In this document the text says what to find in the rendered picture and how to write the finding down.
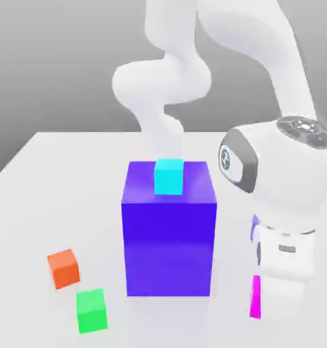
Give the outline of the small magenta cube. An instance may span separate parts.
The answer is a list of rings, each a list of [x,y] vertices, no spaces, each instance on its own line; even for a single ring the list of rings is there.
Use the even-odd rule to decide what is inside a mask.
[[[249,316],[261,319],[261,283],[260,276],[254,275],[252,282],[252,300],[249,309]]]

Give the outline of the small green cube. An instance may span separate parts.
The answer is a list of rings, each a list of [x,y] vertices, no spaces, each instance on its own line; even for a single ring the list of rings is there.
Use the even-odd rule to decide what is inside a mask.
[[[106,330],[107,309],[102,288],[76,294],[76,313],[80,334]]]

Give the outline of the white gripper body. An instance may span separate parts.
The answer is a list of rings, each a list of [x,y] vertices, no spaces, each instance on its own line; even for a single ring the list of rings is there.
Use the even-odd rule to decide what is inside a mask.
[[[270,276],[260,277],[262,321],[292,321],[298,317],[306,283]]]

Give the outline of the small orange cube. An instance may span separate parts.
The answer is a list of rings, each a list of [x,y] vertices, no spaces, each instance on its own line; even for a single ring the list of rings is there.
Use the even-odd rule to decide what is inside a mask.
[[[80,281],[78,261],[71,249],[49,255],[48,264],[57,290]]]

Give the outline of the small cyan cube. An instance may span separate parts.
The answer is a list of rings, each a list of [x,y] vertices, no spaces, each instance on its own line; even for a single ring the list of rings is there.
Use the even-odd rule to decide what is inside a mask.
[[[184,161],[159,158],[154,167],[154,193],[159,195],[182,195]]]

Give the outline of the large purple box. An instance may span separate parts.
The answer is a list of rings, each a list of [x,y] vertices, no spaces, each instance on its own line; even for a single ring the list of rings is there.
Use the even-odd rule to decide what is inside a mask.
[[[206,162],[185,162],[180,195],[154,193],[154,163],[131,161],[122,201],[128,296],[208,296],[217,199]]]

